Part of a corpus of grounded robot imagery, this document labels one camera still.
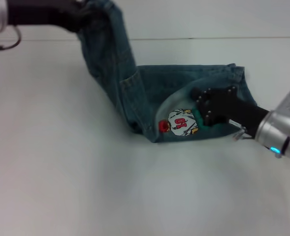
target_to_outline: embroidered patch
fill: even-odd
[[[195,134],[198,126],[191,110],[178,109],[169,114],[168,120],[159,122],[159,131],[172,131],[176,136]]]

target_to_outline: black cable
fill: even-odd
[[[0,51],[4,51],[4,50],[9,50],[9,49],[15,48],[15,47],[17,47],[21,43],[22,35],[21,35],[20,30],[18,29],[17,26],[13,26],[13,29],[15,30],[15,32],[17,33],[17,36],[18,36],[17,42],[15,42],[11,46],[7,46],[7,47],[5,47],[3,45],[0,45]]]

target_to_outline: white surface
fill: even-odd
[[[134,41],[138,64],[247,69],[260,105],[290,89],[290,39]],[[231,138],[129,133],[78,41],[0,53],[0,236],[290,236],[290,160]]]
[[[117,0],[131,38],[290,36],[290,0]]]

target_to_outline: jeans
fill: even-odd
[[[151,142],[202,140],[236,131],[228,124],[202,128],[190,98],[199,89],[236,86],[255,104],[244,67],[230,65],[136,66],[120,9],[110,0],[88,0],[98,17],[78,32],[90,74],[102,86],[134,133]]]

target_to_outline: white table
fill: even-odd
[[[0,53],[0,236],[290,236],[290,160],[129,133],[61,32]],[[139,65],[245,66],[266,109],[290,90],[288,38],[131,44]]]

